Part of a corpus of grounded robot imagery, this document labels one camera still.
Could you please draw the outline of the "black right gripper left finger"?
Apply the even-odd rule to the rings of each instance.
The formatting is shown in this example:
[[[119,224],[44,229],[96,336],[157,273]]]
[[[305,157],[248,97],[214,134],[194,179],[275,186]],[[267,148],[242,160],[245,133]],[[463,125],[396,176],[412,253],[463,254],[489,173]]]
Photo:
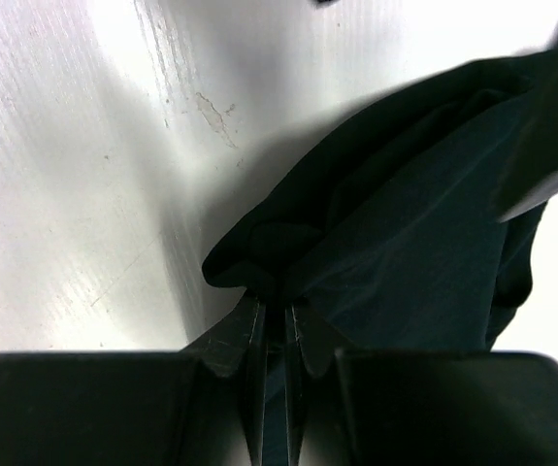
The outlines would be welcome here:
[[[265,309],[179,351],[0,353],[0,465],[258,465]]]

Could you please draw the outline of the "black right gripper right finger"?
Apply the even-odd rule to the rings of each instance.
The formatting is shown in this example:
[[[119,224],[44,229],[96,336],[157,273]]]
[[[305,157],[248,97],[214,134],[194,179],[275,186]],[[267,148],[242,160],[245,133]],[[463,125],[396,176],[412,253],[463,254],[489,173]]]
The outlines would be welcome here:
[[[285,313],[292,465],[558,465],[558,364],[521,352],[356,347]]]

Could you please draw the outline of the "black t-shirt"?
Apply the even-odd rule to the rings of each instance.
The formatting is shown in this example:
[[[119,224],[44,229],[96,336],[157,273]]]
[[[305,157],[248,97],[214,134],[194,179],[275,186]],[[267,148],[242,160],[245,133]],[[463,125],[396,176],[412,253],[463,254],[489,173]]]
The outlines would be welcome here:
[[[501,222],[492,196],[553,61],[474,61],[363,109],[225,234],[205,280],[305,299],[365,348],[490,350],[531,293],[543,213]]]

